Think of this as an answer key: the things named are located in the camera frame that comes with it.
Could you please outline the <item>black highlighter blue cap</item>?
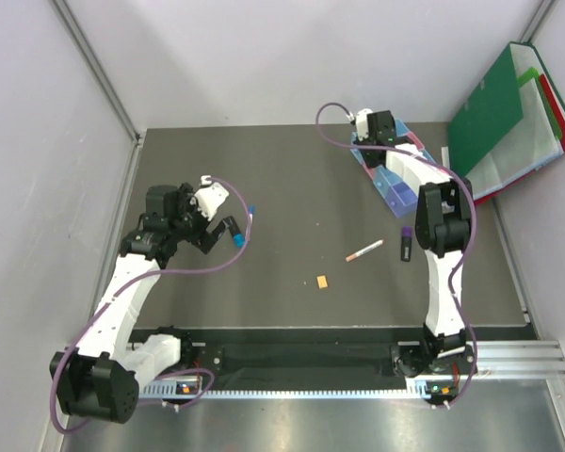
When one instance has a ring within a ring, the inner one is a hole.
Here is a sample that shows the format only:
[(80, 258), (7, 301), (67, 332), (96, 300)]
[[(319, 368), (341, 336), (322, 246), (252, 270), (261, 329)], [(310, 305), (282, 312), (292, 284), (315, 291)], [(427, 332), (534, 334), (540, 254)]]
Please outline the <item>black highlighter blue cap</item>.
[(245, 236), (241, 232), (241, 229), (234, 217), (228, 216), (224, 218), (222, 222), (224, 223), (226, 230), (230, 233), (234, 244), (241, 249), (245, 245)]

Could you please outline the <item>pink plastic drawer bin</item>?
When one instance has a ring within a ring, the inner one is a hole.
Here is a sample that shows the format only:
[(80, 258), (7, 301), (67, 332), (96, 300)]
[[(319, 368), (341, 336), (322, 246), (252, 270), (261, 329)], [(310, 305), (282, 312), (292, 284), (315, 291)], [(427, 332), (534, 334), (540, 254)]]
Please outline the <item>pink plastic drawer bin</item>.
[[(383, 140), (385, 138), (393, 138), (395, 136), (396, 136), (396, 132), (388, 133), (388, 132), (378, 131), (373, 137), (368, 137), (368, 138), (374, 138), (375, 140)], [(411, 138), (413, 138), (415, 141), (415, 143), (412, 145), (415, 145), (417, 148), (419, 148), (420, 141), (417, 138), (414, 137)], [(359, 151), (360, 154), (362, 155), (365, 165), (369, 169), (373, 169), (378, 166), (383, 166), (386, 169), (389, 168), (386, 162), (387, 154), (389, 153), (388, 151), (366, 150), (364, 146), (361, 149), (359, 149)]]

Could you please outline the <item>light blue drawer bin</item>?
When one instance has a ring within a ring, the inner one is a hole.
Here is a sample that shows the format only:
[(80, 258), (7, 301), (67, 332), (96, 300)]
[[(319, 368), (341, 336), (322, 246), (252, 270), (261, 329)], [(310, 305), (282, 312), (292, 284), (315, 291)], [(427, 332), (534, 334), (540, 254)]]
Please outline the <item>light blue drawer bin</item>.
[(367, 170), (375, 189), (382, 197), (386, 197), (390, 191), (402, 191), (406, 189), (404, 181), (394, 172), (383, 166)]

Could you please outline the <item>purple plastic drawer bin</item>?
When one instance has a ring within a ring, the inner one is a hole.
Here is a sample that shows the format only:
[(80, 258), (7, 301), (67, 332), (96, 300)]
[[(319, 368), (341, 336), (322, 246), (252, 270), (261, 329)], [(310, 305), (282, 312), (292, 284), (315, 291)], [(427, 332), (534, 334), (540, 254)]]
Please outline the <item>purple plastic drawer bin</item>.
[(383, 199), (396, 218), (402, 218), (416, 210), (417, 195), (404, 182), (385, 186)]

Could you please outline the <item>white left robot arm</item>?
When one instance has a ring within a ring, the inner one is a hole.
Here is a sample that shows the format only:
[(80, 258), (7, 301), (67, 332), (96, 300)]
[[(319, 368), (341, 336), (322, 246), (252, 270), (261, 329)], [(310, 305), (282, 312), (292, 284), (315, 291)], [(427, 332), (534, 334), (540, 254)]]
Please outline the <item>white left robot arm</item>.
[(67, 433), (58, 417), (75, 416), (124, 424), (141, 391), (168, 368), (185, 373), (195, 352), (174, 333), (158, 332), (140, 347), (128, 347), (142, 307), (160, 277), (179, 275), (168, 267), (181, 242), (207, 254), (228, 226), (212, 223), (218, 209), (238, 190), (203, 175), (199, 187), (152, 186), (135, 228), (121, 239), (114, 271), (88, 323), (64, 351), (54, 355), (49, 413), (53, 427)]

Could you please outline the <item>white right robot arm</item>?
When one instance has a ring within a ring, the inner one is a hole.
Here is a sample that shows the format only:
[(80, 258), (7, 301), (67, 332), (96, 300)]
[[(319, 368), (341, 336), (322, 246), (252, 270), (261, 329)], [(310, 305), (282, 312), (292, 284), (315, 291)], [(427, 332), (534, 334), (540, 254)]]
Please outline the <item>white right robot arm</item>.
[(472, 234), (470, 184), (459, 182), (413, 139), (401, 136), (389, 110), (363, 109), (351, 123), (365, 165), (388, 169), (417, 195), (413, 230), (428, 263), (428, 313), (419, 347), (401, 351), (396, 368), (407, 377), (443, 372), (467, 351), (459, 307), (461, 260)]

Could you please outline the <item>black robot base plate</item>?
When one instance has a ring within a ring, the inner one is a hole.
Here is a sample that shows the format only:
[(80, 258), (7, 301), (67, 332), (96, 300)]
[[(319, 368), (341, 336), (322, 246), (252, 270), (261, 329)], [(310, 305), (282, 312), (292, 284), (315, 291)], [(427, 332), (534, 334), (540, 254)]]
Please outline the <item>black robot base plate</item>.
[(192, 347), (222, 354), (225, 370), (245, 368), (366, 368), (396, 366), (411, 376), (438, 362), (473, 361), (466, 333), (436, 338), (425, 327), (176, 328), (135, 329), (132, 343), (152, 334), (171, 334), (183, 343), (183, 359), (197, 358)]

